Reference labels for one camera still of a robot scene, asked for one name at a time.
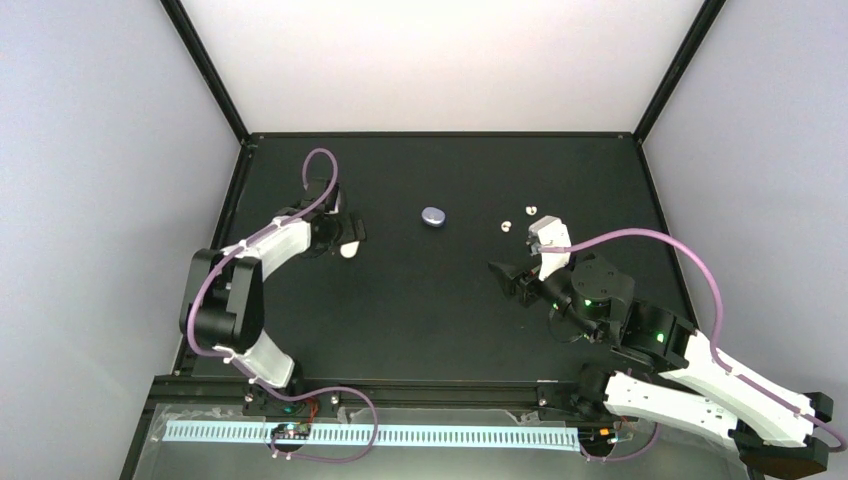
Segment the white oval capsule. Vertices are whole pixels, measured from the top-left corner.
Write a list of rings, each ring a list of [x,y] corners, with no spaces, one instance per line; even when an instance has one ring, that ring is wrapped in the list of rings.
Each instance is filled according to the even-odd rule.
[[[345,259],[352,259],[357,255],[358,250],[359,250],[359,246],[360,246],[359,241],[353,241],[353,242],[342,244],[339,247],[339,254]]]

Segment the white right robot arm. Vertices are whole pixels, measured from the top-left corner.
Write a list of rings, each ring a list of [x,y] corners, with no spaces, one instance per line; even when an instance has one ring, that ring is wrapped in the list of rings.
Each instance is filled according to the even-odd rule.
[[[634,280],[604,258],[488,268],[506,296],[545,301],[578,336],[605,348],[569,392],[578,416],[637,417],[696,434],[778,479],[827,470],[830,451],[814,431],[832,417],[829,396],[789,390],[712,349],[687,319],[636,299]]]

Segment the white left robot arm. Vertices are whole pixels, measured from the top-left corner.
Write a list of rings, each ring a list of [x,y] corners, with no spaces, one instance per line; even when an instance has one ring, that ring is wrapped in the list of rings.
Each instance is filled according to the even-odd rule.
[[[180,320],[189,348],[236,366],[252,383],[288,388],[297,364],[265,331],[265,281],[297,257],[336,250],[351,258],[366,239],[360,213],[345,212],[332,200],[304,215],[285,209],[246,239],[197,251]]]

